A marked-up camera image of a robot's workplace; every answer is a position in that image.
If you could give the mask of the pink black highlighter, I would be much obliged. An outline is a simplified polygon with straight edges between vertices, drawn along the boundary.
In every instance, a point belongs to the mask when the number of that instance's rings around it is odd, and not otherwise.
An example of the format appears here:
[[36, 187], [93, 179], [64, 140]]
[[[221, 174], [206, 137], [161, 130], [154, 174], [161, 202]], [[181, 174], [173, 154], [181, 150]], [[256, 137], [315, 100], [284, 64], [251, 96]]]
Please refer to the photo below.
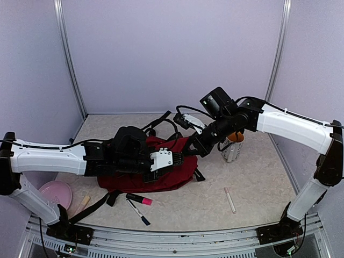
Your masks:
[[149, 198], [146, 198], [143, 196], [139, 196], [139, 195], [136, 195], [134, 193], [127, 193], [126, 198], [129, 200], [135, 201], [137, 203], [141, 203], [141, 204], [148, 205], [148, 206], [151, 206], [151, 204], [153, 202], [152, 199], [149, 199]]

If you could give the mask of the dark red student backpack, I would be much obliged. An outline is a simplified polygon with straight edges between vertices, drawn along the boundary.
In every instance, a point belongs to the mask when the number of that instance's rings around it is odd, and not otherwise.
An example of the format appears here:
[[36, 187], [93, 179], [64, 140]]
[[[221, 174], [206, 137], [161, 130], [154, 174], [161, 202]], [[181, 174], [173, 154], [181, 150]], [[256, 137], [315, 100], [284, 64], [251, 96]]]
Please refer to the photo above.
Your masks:
[[95, 176], [100, 188], [107, 193], [94, 205], [86, 208], [95, 212], [103, 204], [114, 206], [120, 194], [144, 192], [164, 192], [176, 190], [194, 178], [203, 181], [205, 178], [198, 170], [197, 157], [184, 156], [180, 166], [170, 166], [169, 173], [155, 182], [144, 183], [142, 176], [151, 171], [150, 153], [160, 148], [182, 153], [188, 138], [182, 137], [179, 131], [168, 139], [156, 137], [154, 127], [168, 119], [170, 111], [152, 121], [143, 128], [134, 126], [121, 127], [114, 138], [99, 145], [94, 142], [84, 143], [86, 148], [86, 176]]

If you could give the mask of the pink capped pen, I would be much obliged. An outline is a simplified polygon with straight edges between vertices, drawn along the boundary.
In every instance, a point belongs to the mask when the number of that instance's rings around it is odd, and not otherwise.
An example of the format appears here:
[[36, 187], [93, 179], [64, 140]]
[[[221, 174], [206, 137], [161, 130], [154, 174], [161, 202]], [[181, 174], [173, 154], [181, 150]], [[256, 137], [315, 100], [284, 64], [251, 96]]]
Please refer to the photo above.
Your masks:
[[230, 207], [231, 207], [232, 213], [233, 213], [233, 214], [236, 214], [236, 213], [237, 213], [237, 210], [236, 210], [236, 208], [235, 208], [235, 206], [234, 206], [232, 197], [231, 197], [230, 192], [229, 192], [229, 188], [228, 188], [228, 187], [224, 187], [224, 191], [225, 191], [225, 194], [226, 194], [228, 203], [229, 203], [229, 205], [230, 205]]

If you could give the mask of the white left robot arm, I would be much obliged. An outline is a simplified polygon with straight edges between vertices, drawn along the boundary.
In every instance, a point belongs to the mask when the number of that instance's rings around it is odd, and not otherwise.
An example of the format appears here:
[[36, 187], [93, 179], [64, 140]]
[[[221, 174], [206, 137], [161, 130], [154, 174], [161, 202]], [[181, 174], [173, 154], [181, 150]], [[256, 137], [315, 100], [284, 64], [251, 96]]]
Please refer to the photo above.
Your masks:
[[35, 213], [64, 239], [75, 234], [66, 209], [48, 201], [24, 176], [28, 171], [110, 176], [116, 172], [142, 174], [149, 180], [173, 165], [167, 148], [150, 150], [147, 136], [134, 126], [120, 127], [109, 140], [89, 139], [69, 146], [41, 145], [16, 139], [13, 132], [1, 140], [1, 195], [9, 196]]

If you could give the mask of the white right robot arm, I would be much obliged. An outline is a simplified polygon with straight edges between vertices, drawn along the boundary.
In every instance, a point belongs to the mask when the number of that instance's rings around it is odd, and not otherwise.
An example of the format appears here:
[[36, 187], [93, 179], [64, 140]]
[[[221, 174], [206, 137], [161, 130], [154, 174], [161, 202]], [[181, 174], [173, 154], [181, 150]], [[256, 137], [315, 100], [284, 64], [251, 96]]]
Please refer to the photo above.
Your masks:
[[287, 238], [308, 210], [343, 178], [342, 125], [318, 121], [276, 107], [262, 99], [246, 97], [242, 103], [233, 100], [217, 87], [200, 100], [213, 122], [188, 140], [193, 155], [207, 156], [227, 136], [249, 130], [277, 135], [310, 147], [319, 153], [316, 171], [288, 205], [275, 234]]

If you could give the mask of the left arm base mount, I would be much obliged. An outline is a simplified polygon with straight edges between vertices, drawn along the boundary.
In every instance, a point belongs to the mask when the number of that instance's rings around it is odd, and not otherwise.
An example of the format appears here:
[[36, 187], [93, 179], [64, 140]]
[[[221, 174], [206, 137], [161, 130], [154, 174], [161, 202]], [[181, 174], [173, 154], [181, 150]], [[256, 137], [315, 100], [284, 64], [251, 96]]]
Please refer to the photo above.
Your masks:
[[69, 219], [67, 210], [61, 204], [57, 207], [60, 212], [59, 220], [47, 226], [46, 234], [57, 239], [89, 246], [94, 230], [90, 227], [77, 226], [76, 223], [90, 215], [92, 211], [86, 209]]

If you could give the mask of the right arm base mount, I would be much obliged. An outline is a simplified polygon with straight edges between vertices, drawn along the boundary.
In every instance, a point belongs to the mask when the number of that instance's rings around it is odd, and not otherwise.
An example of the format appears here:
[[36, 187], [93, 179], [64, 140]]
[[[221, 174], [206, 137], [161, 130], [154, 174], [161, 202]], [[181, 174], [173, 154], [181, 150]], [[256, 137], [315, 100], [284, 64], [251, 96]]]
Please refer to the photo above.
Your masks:
[[278, 223], [261, 226], [256, 229], [257, 237], [261, 245], [286, 240], [304, 233], [300, 221], [294, 221], [287, 217], [287, 210], [291, 202], [285, 207]]

